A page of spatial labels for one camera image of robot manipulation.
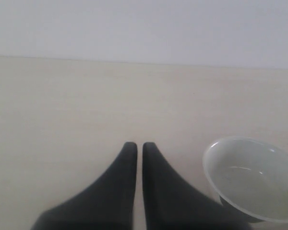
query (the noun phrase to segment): white floor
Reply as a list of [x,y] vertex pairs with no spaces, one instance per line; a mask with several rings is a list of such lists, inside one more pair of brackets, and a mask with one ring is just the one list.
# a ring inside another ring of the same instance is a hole
[[[288,70],[0,57],[0,230],[91,184],[125,141],[154,141],[209,195],[202,155],[240,135],[288,151]],[[145,229],[141,161],[134,229]]]

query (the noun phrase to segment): bowl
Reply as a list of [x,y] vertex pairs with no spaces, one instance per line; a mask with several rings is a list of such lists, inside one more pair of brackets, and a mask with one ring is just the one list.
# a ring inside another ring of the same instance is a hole
[[226,137],[203,157],[215,200],[249,223],[288,223],[288,153],[251,138]]

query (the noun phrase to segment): white bowl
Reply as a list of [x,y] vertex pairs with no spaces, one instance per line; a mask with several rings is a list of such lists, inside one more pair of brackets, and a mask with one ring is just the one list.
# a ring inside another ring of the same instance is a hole
[[215,141],[203,158],[205,175],[226,203],[262,221],[288,223],[288,154],[250,138]]

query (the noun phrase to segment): bowl rim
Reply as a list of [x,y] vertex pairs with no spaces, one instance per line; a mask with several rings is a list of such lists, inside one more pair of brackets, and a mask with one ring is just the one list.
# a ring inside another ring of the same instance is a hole
[[282,154],[285,154],[288,156],[288,152],[278,148],[277,146],[275,145],[272,145],[272,144],[269,144],[267,142],[263,142],[263,141],[259,141],[259,140],[256,140],[256,139],[253,139],[253,138],[248,138],[248,137],[241,137],[241,136],[229,136],[229,137],[223,137],[223,138],[219,138],[219,139],[216,139],[215,141],[213,141],[205,150],[204,152],[204,156],[203,156],[203,168],[204,168],[204,174],[209,182],[209,184],[213,187],[213,189],[219,194],[220,197],[222,197],[225,201],[227,201],[229,204],[231,204],[234,208],[238,209],[239,211],[251,216],[251,217],[255,217],[257,219],[261,219],[261,220],[264,220],[264,221],[268,221],[268,222],[274,222],[274,223],[288,223],[288,219],[275,219],[275,218],[269,218],[269,217],[264,217],[264,216],[261,216],[261,215],[258,215],[258,214],[255,214],[251,211],[248,211],[240,206],[238,206],[237,204],[235,204],[234,202],[232,202],[228,197],[226,197],[218,188],[217,186],[215,185],[215,183],[212,181],[211,177],[210,177],[210,173],[208,172],[208,169],[206,167],[206,164],[207,164],[207,157],[208,157],[208,152],[210,151],[210,149],[215,146],[216,144],[218,144],[219,142],[224,142],[224,141],[227,141],[227,140],[247,140],[247,141],[250,141],[250,142],[255,142],[257,144],[261,144],[261,145],[264,145],[264,146],[267,146],[267,147],[270,147],[272,149],[275,149],[279,152],[281,152]]

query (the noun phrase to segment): wall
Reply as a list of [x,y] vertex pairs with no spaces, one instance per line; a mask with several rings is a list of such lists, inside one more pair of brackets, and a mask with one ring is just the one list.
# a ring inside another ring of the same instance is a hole
[[288,68],[288,0],[1,0],[0,55]]

